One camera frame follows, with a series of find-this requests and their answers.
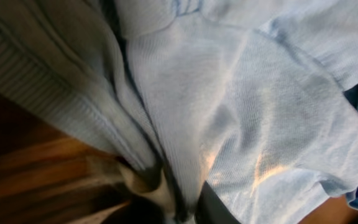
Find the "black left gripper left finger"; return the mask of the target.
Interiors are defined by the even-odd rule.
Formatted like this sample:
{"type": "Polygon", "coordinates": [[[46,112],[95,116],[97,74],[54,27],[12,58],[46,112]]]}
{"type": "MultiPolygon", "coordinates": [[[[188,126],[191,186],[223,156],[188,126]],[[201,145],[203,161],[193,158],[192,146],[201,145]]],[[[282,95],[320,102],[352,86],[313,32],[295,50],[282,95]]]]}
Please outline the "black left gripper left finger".
{"type": "Polygon", "coordinates": [[[101,224],[165,224],[165,216],[155,203],[134,197],[128,205],[110,214],[101,224]]]}

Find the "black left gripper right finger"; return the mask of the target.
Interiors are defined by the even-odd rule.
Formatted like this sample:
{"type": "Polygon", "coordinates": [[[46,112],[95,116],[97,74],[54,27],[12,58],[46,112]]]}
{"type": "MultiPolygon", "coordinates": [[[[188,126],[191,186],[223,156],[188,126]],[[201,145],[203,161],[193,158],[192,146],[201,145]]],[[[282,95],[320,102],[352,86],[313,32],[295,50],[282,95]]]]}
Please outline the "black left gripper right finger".
{"type": "Polygon", "coordinates": [[[205,182],[195,212],[197,224],[240,224],[205,182]]]}

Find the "light blue printed t-shirt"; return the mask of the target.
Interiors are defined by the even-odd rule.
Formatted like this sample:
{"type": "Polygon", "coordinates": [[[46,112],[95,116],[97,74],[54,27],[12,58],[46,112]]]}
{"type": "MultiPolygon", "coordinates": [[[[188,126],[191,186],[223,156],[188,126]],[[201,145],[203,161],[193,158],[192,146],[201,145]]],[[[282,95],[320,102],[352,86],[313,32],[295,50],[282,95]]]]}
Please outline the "light blue printed t-shirt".
{"type": "Polygon", "coordinates": [[[0,1],[0,94],[193,223],[358,210],[358,1],[0,1]]]}

